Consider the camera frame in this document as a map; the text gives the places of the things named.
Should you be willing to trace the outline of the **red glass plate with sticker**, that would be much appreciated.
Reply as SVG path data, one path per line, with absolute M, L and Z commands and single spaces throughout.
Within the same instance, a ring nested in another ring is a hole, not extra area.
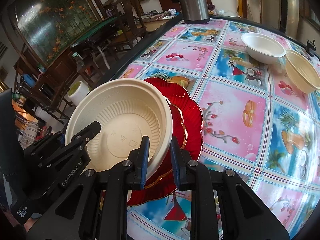
M 178 145 L 184 149 L 188 142 L 188 132 L 184 124 L 183 113 L 181 109 L 169 104 L 173 120 L 173 137 L 178 140 Z M 137 206 L 151 200 L 157 200 L 167 196 L 176 189 L 171 166 L 170 149 L 168 149 L 163 163 L 157 171 L 146 181 L 145 189 L 142 191 L 132 191 L 128 206 Z

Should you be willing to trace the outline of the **beige plastic bowl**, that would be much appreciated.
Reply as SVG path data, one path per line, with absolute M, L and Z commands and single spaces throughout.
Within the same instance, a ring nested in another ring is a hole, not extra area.
M 305 94 L 319 90 L 319 74 L 300 53 L 287 49 L 285 70 L 293 84 Z
M 91 159 L 89 167 L 97 171 L 110 169 L 127 159 L 147 136 L 150 147 L 146 177 L 156 173 L 167 155 L 173 133 L 171 110 L 158 88 L 132 78 L 100 85 L 74 110 L 66 128 L 65 144 L 94 121 L 101 129 L 86 145 Z

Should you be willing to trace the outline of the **red glass plate with lettering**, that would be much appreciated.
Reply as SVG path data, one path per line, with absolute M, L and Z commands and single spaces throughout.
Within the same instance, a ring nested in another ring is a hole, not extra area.
M 173 136 L 181 149 L 190 153 L 197 160 L 202 150 L 202 111 L 191 99 L 188 91 L 176 84 L 157 77 L 149 77 L 146 82 L 155 86 L 167 100 L 172 120 Z

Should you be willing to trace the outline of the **white tape roll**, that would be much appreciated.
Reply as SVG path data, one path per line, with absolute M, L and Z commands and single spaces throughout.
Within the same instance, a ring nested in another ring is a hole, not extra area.
M 71 102 L 78 106 L 89 92 L 90 89 L 88 85 L 86 85 L 83 81 L 78 81 L 72 85 L 67 95 Z

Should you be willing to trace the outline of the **colourful printed tablecloth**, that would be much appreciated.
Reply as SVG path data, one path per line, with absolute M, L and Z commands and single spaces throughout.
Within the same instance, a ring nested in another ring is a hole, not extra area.
M 179 22 L 149 41 L 120 77 L 155 77 L 186 89 L 202 112 L 200 162 L 233 169 L 296 239 L 319 214 L 319 92 L 299 90 L 282 63 L 251 58 L 241 40 L 250 32 L 306 55 L 257 25 Z

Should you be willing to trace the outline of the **green mahjong table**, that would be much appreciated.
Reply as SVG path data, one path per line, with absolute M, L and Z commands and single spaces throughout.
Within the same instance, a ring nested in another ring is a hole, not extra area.
M 95 51 L 98 46 L 103 46 L 116 37 L 117 31 L 120 29 L 117 17 L 109 17 L 106 20 L 96 24 L 89 31 L 79 37 L 70 49 L 74 53 L 81 54 L 83 51 Z

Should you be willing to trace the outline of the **framed floral painting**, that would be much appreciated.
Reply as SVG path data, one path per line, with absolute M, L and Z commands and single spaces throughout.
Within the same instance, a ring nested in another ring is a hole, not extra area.
M 98 21 L 88 0 L 15 0 L 8 15 L 45 66 Z

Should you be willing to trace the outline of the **dark wooden chair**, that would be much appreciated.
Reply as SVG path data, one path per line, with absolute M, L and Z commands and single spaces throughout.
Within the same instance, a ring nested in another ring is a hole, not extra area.
M 138 9 L 139 0 L 117 0 L 111 4 L 122 33 L 115 37 L 107 45 L 107 48 L 118 59 L 117 53 L 132 49 L 133 42 L 138 41 L 137 38 L 139 37 L 145 37 L 147 30 L 141 12 Z

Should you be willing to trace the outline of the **small white foam bowl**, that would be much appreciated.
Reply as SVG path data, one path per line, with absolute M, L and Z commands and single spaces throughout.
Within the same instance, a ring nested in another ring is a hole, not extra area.
M 278 41 L 264 34 L 245 33 L 242 34 L 241 41 L 248 54 L 263 64 L 273 64 L 286 54 L 286 49 Z

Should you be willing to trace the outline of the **small black jar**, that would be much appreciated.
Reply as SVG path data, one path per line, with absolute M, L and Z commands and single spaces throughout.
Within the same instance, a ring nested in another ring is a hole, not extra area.
M 313 41 L 307 40 L 305 50 L 311 57 L 314 57 L 315 52 L 316 52 L 315 40 L 313 40 Z

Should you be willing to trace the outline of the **stainless steel thermos jug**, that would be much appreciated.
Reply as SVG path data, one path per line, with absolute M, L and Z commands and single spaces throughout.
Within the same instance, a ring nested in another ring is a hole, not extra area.
M 203 24 L 210 20 L 207 0 L 178 0 L 186 24 Z

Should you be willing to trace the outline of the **tall standing air conditioner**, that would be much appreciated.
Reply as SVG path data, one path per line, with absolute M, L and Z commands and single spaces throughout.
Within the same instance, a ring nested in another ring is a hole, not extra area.
M 288 37 L 296 39 L 299 27 L 299 0 L 280 0 L 279 30 Z

